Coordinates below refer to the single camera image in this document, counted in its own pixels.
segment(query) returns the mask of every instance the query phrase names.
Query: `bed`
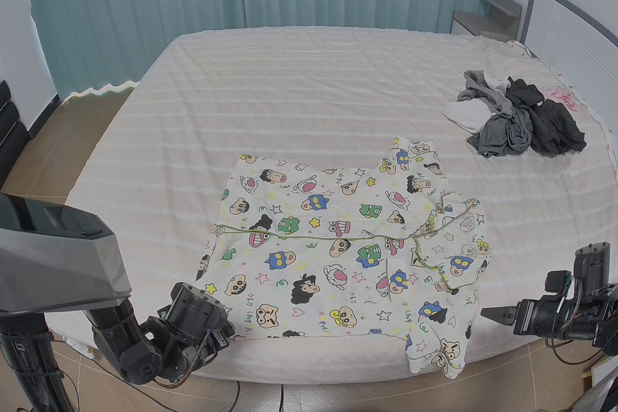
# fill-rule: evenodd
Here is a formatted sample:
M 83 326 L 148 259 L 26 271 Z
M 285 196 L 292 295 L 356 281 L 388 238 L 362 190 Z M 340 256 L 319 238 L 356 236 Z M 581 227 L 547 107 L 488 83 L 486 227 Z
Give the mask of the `bed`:
M 542 11 L 540 3 L 530 2 L 529 13 L 534 5 Z M 538 27 L 541 18 L 528 15 L 531 47 L 555 37 Z M 434 141 L 454 188 L 479 198 L 486 210 L 494 248 L 478 282 L 481 307 L 539 298 L 546 272 L 571 269 L 576 248 L 618 241 L 611 135 L 603 118 L 576 100 L 572 114 L 588 143 L 583 153 L 485 159 L 441 114 L 470 69 L 548 91 L 568 92 L 570 85 L 564 71 L 524 46 L 485 37 L 332 27 L 183 35 L 120 109 L 67 204 L 96 213 L 116 233 L 135 313 L 144 321 L 168 303 L 176 281 L 195 280 L 240 153 L 319 169 L 374 167 L 396 135 Z M 610 279 L 618 278 L 617 257 Z M 81 313 L 49 314 L 48 323 L 93 345 Z M 531 340 L 477 315 L 466 362 Z M 315 384 L 398 379 L 410 371 L 401 340 L 364 335 L 235 341 L 197 374 Z

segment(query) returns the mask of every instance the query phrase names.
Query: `white headboard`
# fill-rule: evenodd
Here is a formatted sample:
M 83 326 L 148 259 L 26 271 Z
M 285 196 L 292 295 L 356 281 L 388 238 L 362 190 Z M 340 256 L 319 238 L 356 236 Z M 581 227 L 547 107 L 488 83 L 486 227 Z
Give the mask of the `white headboard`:
M 529 0 L 521 42 L 618 132 L 618 37 L 568 0 Z

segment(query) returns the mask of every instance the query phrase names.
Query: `clothes pile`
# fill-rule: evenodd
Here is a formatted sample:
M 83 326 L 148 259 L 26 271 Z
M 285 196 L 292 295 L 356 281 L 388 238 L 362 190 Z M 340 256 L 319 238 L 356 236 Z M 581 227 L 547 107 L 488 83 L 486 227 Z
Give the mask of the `clothes pile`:
M 586 147 L 584 133 L 567 108 L 545 99 L 534 84 L 494 79 L 482 70 L 463 76 L 465 89 L 443 114 L 472 134 L 467 141 L 485 158 L 523 153 L 529 147 L 548 156 Z

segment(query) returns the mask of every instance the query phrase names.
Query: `white bed sheet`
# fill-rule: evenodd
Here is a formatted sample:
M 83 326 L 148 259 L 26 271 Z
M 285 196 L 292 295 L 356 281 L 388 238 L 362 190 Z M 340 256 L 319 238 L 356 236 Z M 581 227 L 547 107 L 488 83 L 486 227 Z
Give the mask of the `white bed sheet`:
M 440 113 L 469 69 L 539 88 L 559 84 L 542 61 L 485 37 L 327 27 L 181 36 L 120 109 L 67 204 L 96 213 L 116 233 L 144 321 L 169 303 L 176 281 L 195 280 L 240 153 L 320 169 L 373 167 L 393 135 L 434 141 L 457 192 L 486 210 L 493 261 L 479 282 L 481 307 L 539 298 L 546 272 L 571 269 L 576 248 L 617 241 L 607 144 L 580 106 L 574 117 L 588 142 L 581 154 L 479 156 L 469 134 Z M 93 344 L 80 313 L 49 314 L 48 322 Z M 529 341 L 477 315 L 466 362 Z M 290 384 L 410 375 L 401 340 L 386 335 L 236 341 L 197 374 Z

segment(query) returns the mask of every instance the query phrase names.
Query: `tiled floor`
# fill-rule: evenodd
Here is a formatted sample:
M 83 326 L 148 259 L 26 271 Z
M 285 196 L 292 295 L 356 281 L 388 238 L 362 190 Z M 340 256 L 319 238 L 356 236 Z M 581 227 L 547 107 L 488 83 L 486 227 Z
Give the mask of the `tiled floor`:
M 58 108 L 29 143 L 2 192 L 64 203 L 90 153 L 131 89 L 72 98 Z M 64 343 L 54 343 L 58 365 L 79 388 L 83 412 L 163 410 L 127 385 L 102 372 Z M 575 342 L 560 349 L 568 360 L 592 354 L 590 344 Z M 102 361 L 107 369 L 107 362 Z M 550 412 L 568 407 L 584 390 L 582 371 L 590 364 L 565 366 L 542 341 L 481 362 L 468 364 L 449 381 L 432 373 L 369 384 L 286 386 L 286 412 Z M 75 403 L 68 379 L 65 386 Z M 236 383 L 191 377 L 175 391 L 154 384 L 141 390 L 179 412 L 225 412 Z M 242 383 L 235 412 L 276 412 L 279 385 Z M 0 412 L 28 407 L 17 380 L 0 358 Z

